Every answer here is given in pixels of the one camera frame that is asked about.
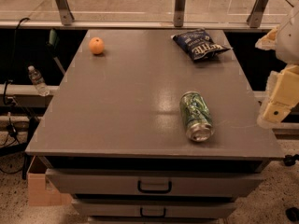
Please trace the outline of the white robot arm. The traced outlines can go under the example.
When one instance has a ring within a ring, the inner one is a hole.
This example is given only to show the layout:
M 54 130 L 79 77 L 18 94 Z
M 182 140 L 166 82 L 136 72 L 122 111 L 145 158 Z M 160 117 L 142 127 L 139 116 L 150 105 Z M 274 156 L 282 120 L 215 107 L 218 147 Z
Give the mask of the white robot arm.
M 286 64 L 280 72 L 270 73 L 257 118 L 261 127 L 274 128 L 299 104 L 299 5 L 291 9 L 279 26 L 260 38 L 255 47 L 272 49 Z

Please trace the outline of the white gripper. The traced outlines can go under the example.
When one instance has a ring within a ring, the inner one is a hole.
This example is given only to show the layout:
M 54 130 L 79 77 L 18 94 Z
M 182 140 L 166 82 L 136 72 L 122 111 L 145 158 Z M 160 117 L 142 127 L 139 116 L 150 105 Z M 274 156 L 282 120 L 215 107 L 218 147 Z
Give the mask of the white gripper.
M 257 49 L 275 50 L 278 28 L 270 30 L 255 43 Z M 270 101 L 262 101 L 257 123 L 265 129 L 276 128 L 299 103 L 299 66 L 287 64 L 280 72 L 270 73 Z

